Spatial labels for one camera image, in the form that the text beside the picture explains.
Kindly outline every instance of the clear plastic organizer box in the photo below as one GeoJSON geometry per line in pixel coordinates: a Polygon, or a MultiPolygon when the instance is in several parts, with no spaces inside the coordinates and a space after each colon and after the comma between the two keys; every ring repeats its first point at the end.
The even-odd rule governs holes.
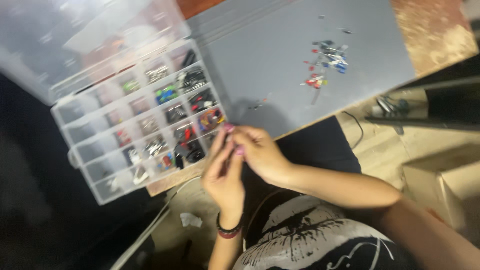
{"type": "Polygon", "coordinates": [[[195,43],[174,45],[52,108],[99,204],[178,172],[177,156],[184,168],[201,160],[226,120],[195,43]],[[192,52],[198,61],[184,67],[192,52]],[[188,76],[199,80],[181,87],[188,76]]]}
{"type": "Polygon", "coordinates": [[[175,0],[2,4],[0,69],[52,106],[100,205],[201,160],[226,120],[175,0]]]}

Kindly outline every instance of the hand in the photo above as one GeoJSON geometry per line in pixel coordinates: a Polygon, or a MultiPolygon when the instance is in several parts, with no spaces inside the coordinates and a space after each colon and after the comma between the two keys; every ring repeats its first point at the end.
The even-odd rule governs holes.
{"type": "Polygon", "coordinates": [[[292,164],[283,156],[267,131],[250,126],[236,126],[233,140],[243,146],[248,165],[265,182],[288,188],[284,179],[292,164]]]}
{"type": "Polygon", "coordinates": [[[220,207],[220,226],[230,230],[242,217],[245,188],[241,181],[243,156],[234,150],[235,144],[227,136],[230,137],[223,127],[210,149],[202,184],[220,207]]]}

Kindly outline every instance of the person's left hand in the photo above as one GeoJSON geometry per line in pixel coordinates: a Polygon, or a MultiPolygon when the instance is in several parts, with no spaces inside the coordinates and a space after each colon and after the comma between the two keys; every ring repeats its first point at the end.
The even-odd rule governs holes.
{"type": "Polygon", "coordinates": [[[226,128],[222,127],[210,148],[202,184],[220,207],[220,226],[230,230],[242,217],[245,188],[241,181],[242,151],[234,150],[233,139],[227,138],[225,142],[227,136],[226,128]]]}

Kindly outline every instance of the person's right hand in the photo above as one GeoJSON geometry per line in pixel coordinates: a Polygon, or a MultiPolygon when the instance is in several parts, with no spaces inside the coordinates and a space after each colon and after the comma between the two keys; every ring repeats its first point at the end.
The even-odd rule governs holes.
{"type": "Polygon", "coordinates": [[[245,161],[257,175],[269,184],[285,187],[285,176],[292,163],[283,156],[267,131],[250,126],[236,126],[233,140],[244,147],[245,161]]]}

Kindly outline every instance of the black bracelet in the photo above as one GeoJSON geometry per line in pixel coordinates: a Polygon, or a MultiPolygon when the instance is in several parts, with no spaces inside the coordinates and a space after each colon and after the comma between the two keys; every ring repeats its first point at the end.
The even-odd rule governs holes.
{"type": "Polygon", "coordinates": [[[218,213],[218,216],[216,217],[216,228],[218,230],[218,232],[220,233],[220,235],[224,238],[226,238],[225,236],[235,236],[242,228],[242,222],[243,221],[243,213],[241,215],[241,218],[240,218],[240,221],[239,221],[239,224],[231,229],[231,230],[225,230],[224,228],[222,228],[220,226],[220,212],[218,213]]]}

